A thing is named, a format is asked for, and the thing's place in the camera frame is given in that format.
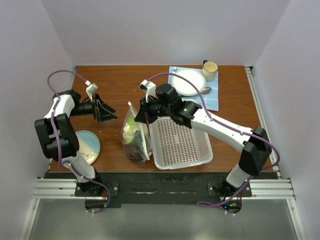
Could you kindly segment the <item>clear zip top bag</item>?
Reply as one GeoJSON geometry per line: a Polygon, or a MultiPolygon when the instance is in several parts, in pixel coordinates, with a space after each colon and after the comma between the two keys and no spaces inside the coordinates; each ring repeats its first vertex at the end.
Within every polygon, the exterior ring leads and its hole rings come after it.
{"type": "MultiPolygon", "coordinates": [[[[152,150],[152,146],[151,146],[151,138],[150,138],[149,130],[148,130],[148,127],[146,124],[136,122],[136,126],[139,127],[139,131],[137,131],[135,133],[134,138],[131,142],[125,142],[125,140],[123,138],[123,128],[124,128],[125,124],[127,123],[128,117],[134,116],[134,118],[135,118],[138,113],[130,101],[128,101],[127,104],[128,104],[128,111],[127,111],[125,120],[123,122],[122,129],[121,129],[121,145],[123,147],[123,145],[129,144],[129,143],[135,143],[135,144],[141,143],[142,147],[143,147],[143,151],[144,151],[145,162],[149,161],[150,156],[153,153],[153,150],[152,150]]],[[[145,162],[135,162],[135,161],[132,161],[132,162],[134,162],[136,164],[144,164],[145,163],[145,162]]]]}

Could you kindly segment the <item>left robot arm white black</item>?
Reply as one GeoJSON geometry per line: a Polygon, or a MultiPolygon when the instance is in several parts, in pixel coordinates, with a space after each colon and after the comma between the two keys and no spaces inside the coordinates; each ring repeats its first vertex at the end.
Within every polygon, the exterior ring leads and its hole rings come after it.
{"type": "Polygon", "coordinates": [[[104,184],[97,170],[80,153],[80,144],[70,117],[92,115],[99,123],[115,120],[116,110],[102,101],[96,93],[90,101],[81,101],[74,90],[62,91],[52,98],[50,111],[34,122],[44,156],[69,169],[76,185],[90,196],[103,193],[104,184]]]}

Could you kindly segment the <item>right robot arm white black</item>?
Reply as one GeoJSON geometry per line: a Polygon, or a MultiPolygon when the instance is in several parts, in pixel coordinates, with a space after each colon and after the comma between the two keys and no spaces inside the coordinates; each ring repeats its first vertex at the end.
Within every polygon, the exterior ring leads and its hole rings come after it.
{"type": "Polygon", "coordinates": [[[140,100],[136,122],[152,124],[160,117],[169,117],[177,125],[207,133],[241,153],[239,162],[216,186],[217,191],[233,197],[249,177],[260,175],[272,152],[264,128],[243,127],[211,114],[202,105],[182,100],[168,83],[156,86],[144,80],[139,87],[145,97],[140,100]]]}

